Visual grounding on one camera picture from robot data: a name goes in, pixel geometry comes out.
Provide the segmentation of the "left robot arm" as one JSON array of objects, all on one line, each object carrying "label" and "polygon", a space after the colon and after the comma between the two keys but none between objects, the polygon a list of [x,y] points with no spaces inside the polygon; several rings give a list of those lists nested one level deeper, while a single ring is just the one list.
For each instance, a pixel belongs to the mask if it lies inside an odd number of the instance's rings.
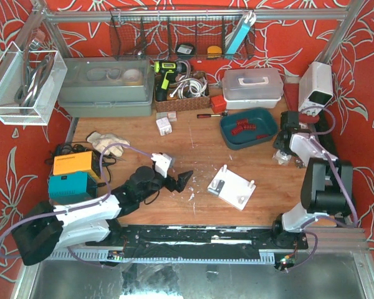
[{"label": "left robot arm", "polygon": [[102,197],[65,206],[38,203],[11,231],[23,264],[35,265],[55,250],[79,244],[113,246],[122,238],[118,218],[137,210],[162,188],[183,192],[192,175],[186,171],[177,178],[163,177],[153,168],[141,166]]}]

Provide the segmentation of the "grey metal bracket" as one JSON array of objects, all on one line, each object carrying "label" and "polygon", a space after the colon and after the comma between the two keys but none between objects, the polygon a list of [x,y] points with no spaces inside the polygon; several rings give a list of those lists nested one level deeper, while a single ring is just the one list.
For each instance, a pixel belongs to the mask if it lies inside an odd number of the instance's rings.
[{"label": "grey metal bracket", "polygon": [[208,186],[208,192],[214,194],[215,196],[219,196],[222,188],[224,186],[224,181],[221,179],[214,179],[211,181],[211,184]]}]

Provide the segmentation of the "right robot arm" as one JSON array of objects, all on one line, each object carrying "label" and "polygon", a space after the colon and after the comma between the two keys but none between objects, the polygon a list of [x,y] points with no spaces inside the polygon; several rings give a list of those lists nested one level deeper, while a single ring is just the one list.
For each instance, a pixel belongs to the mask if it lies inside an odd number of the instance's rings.
[{"label": "right robot arm", "polygon": [[280,248],[293,246],[303,230],[319,219],[353,216],[353,166],[327,151],[315,134],[299,125],[299,113],[281,113],[280,132],[273,147],[280,153],[295,156],[306,167],[300,202],[290,211],[279,214],[272,223],[271,239]]}]

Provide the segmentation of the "red large spring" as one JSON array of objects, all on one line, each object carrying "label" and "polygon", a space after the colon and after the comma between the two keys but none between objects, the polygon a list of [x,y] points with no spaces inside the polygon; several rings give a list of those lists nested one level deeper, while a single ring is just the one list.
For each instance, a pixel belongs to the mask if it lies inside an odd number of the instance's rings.
[{"label": "red large spring", "polygon": [[240,127],[243,127],[244,130],[251,130],[251,131],[254,131],[256,129],[256,125],[255,124],[250,124],[248,123],[247,125],[244,125],[244,126],[240,126]]}]

